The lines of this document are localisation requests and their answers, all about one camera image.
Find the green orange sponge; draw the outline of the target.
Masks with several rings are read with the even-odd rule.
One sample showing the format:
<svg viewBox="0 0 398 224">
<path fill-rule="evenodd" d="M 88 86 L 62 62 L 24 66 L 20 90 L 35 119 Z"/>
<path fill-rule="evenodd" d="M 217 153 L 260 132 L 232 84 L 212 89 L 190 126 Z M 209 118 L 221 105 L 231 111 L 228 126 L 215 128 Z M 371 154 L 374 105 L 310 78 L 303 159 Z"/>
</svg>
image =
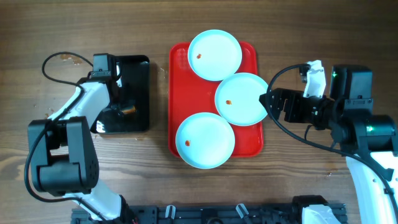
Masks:
<svg viewBox="0 0 398 224">
<path fill-rule="evenodd" d="M 123 114 L 132 114 L 132 113 L 135 113 L 135 112 L 136 112 L 136 107 L 135 107 L 135 106 L 132 106 L 132 107 L 130 107 L 130 108 L 124 108 L 124 109 L 121 110 L 121 112 L 122 112 Z"/>
</svg>

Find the light blue plate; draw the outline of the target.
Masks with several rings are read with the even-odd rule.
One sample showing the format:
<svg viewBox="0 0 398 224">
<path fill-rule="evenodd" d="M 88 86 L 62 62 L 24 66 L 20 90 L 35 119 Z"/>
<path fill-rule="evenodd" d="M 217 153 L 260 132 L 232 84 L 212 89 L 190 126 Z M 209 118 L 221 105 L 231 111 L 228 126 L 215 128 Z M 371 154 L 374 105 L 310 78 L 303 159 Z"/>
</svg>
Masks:
<svg viewBox="0 0 398 224">
<path fill-rule="evenodd" d="M 252 73 L 236 73 L 223 80 L 215 92 L 215 106 L 221 117 L 237 126 L 251 126 L 267 116 L 259 101 L 268 84 Z"/>
<path fill-rule="evenodd" d="M 221 116 L 201 112 L 186 118 L 178 127 L 175 146 L 179 156 L 190 166 L 213 169 L 232 155 L 235 135 Z"/>
<path fill-rule="evenodd" d="M 230 33 L 212 29 L 198 34 L 188 47 L 188 64 L 202 79 L 222 81 L 234 75 L 243 60 L 243 51 Z"/>
</svg>

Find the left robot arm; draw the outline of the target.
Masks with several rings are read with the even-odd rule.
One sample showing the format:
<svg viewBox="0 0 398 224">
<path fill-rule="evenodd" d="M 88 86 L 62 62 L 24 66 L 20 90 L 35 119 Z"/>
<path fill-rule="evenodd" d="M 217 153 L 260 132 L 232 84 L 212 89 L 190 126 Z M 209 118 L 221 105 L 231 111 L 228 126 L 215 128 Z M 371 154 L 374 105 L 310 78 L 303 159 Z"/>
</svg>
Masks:
<svg viewBox="0 0 398 224">
<path fill-rule="evenodd" d="M 118 60 L 95 54 L 90 66 L 90 74 L 73 84 L 75 93 L 56 113 L 29 124 L 25 187 L 41 202 L 74 201 L 95 222 L 132 223 L 134 213 L 125 199 L 100 181 L 90 131 L 118 95 Z"/>
</svg>

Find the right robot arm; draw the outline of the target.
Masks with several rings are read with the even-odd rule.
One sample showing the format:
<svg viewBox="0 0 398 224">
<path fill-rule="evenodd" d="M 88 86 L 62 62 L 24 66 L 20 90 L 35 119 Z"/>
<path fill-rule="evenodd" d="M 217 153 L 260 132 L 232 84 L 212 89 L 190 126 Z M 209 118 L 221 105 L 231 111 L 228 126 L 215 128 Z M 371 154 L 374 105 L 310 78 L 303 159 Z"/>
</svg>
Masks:
<svg viewBox="0 0 398 224">
<path fill-rule="evenodd" d="M 292 138 L 346 159 L 363 223 L 397 223 L 397 126 L 385 114 L 373 114 L 373 73 L 363 65 L 334 65 L 330 94 L 268 86 L 259 102 L 270 119 Z M 279 122 L 329 129 L 334 144 L 323 146 L 300 137 Z"/>
</svg>

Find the black rectangular tray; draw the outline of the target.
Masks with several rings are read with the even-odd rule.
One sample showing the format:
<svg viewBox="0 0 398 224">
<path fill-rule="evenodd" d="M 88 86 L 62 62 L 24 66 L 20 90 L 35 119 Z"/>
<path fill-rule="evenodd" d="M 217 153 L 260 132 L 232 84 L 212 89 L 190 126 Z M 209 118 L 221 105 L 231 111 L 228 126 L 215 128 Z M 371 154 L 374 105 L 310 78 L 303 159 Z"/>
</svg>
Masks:
<svg viewBox="0 0 398 224">
<path fill-rule="evenodd" d="M 109 72 L 108 56 L 94 56 L 94 71 Z M 150 60 L 145 55 L 117 56 L 121 61 L 120 99 L 104 108 L 91 126 L 96 134 L 138 133 L 149 129 L 150 120 Z M 136 112 L 123 114 L 124 108 L 136 107 Z"/>
</svg>

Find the red plastic tray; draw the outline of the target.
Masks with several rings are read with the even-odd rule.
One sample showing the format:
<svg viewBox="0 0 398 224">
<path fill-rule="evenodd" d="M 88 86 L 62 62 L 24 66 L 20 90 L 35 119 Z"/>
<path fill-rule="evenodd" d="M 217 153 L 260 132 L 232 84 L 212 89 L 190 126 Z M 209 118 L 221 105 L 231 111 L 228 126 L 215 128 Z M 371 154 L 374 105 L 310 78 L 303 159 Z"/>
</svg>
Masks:
<svg viewBox="0 0 398 224">
<path fill-rule="evenodd" d="M 174 45 L 169 52 L 169 112 L 168 144 L 170 152 L 179 157 L 175 144 L 177 129 L 189 116 L 195 113 L 217 113 L 215 92 L 218 82 L 200 78 L 188 63 L 188 42 Z M 252 126 L 231 126 L 236 144 L 233 157 L 254 157 L 264 146 L 262 123 Z"/>
</svg>

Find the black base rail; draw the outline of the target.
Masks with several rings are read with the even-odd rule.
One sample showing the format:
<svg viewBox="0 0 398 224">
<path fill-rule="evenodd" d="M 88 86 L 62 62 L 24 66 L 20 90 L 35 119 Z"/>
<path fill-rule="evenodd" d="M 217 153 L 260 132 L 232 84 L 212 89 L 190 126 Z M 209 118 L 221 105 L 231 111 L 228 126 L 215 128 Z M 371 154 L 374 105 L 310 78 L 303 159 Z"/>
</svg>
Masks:
<svg viewBox="0 0 398 224">
<path fill-rule="evenodd" d="M 175 223 L 175 224 L 207 224 L 207 223 L 244 223 L 235 206 L 212 207 L 178 207 L 174 217 L 166 215 L 165 207 L 131 206 L 139 223 Z M 248 206 L 249 218 L 252 223 L 300 223 L 299 212 L 290 204 Z"/>
</svg>

